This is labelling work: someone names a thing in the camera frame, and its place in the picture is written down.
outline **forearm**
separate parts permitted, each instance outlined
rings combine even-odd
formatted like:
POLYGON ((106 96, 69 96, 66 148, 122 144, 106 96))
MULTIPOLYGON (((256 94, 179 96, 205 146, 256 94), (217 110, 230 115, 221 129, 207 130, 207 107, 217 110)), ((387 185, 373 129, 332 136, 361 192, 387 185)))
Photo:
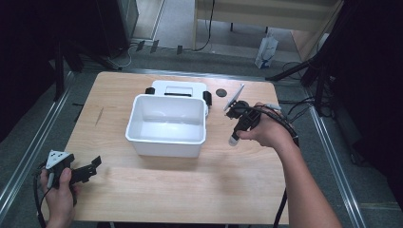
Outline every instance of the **forearm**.
POLYGON ((341 227, 294 144, 277 147, 287 187, 290 226, 341 227))

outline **white box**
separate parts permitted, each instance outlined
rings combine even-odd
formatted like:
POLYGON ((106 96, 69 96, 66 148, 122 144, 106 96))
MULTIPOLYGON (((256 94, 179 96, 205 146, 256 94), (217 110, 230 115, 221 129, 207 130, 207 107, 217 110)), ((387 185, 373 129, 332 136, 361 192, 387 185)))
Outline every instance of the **white box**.
MULTIPOLYGON (((155 89, 155 95, 166 96, 166 94, 182 94, 189 95, 189 97, 203 99, 203 92, 207 91, 207 85, 204 83, 194 82, 178 82, 178 81, 166 81, 156 80, 152 83, 152 87, 155 89)), ((206 106, 205 115, 208 115, 208 106, 206 106)))
POLYGON ((205 141, 205 101, 142 94, 125 132, 139 155, 197 158, 205 141))

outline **small black disc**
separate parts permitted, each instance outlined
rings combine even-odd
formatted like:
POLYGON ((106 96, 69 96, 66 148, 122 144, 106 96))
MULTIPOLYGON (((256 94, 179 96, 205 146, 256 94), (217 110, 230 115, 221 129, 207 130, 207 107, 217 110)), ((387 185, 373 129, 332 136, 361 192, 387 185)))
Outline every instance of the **small black disc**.
POLYGON ((227 93, 226 93, 225 89, 219 88, 219 89, 216 90, 216 94, 219 97, 225 97, 227 93))

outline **hand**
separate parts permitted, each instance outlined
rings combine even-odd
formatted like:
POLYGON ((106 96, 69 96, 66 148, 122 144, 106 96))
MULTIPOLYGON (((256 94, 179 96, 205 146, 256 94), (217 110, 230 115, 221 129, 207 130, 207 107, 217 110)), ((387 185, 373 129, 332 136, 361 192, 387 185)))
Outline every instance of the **hand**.
POLYGON ((294 144, 290 133, 279 123, 265 114, 260 115, 259 124, 250 131, 238 131, 237 135, 242 140, 254 140, 262 146, 275 148, 279 152, 284 145, 294 144))
MULTIPOLYGON (((74 220, 75 210, 73 196, 69 189, 71 170, 65 168, 59 179, 59 189, 52 188, 46 195, 49 209, 49 221, 47 227, 68 227, 74 220)), ((47 192, 48 171, 42 170, 41 184, 44 192, 47 192)))

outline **right hand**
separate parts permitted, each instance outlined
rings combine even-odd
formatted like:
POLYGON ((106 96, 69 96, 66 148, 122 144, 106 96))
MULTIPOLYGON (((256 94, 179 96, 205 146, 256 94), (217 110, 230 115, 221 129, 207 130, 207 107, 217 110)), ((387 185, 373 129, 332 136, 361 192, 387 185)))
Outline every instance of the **right hand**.
POLYGON ((237 135, 242 140, 254 140, 262 146, 273 147, 279 151, 283 146, 294 144, 290 133, 279 123, 265 114, 260 115, 259 124, 250 131, 237 131, 237 135))

